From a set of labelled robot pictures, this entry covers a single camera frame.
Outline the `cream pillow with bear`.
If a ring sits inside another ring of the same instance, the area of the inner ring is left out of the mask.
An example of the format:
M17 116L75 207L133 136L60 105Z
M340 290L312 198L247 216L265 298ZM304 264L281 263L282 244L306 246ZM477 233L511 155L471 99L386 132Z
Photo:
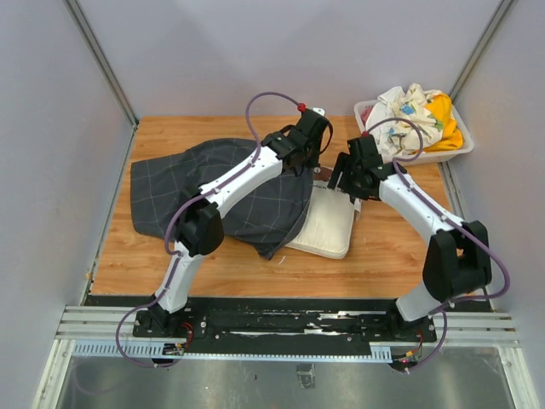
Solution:
M342 259L349 250L353 225L361 213L361 200L340 188L329 189L332 169L314 173L313 190L301 231L286 246L329 259Z

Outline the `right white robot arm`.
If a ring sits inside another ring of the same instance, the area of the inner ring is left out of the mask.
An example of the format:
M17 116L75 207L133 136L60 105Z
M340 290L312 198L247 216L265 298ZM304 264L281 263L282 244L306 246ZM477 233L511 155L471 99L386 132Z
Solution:
M371 135L353 138L347 147L337 157L329 188L389 205L427 244L421 283L397 298L386 315L387 334L404 341L436 308L491 282L488 232L481 222L465 222L440 206L402 166L384 162Z

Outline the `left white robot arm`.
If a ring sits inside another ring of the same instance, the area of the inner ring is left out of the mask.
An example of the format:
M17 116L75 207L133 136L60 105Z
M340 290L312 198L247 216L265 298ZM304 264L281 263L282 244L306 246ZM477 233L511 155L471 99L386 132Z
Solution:
M152 326L164 337L182 327L192 282L203 259L222 243L222 219L244 197L288 170L319 166L325 131L333 130L322 108L299 107L297 123L259 140L255 151L222 176L199 187L182 190L182 205L175 212L164 236L164 249L171 256L162 284L146 305Z

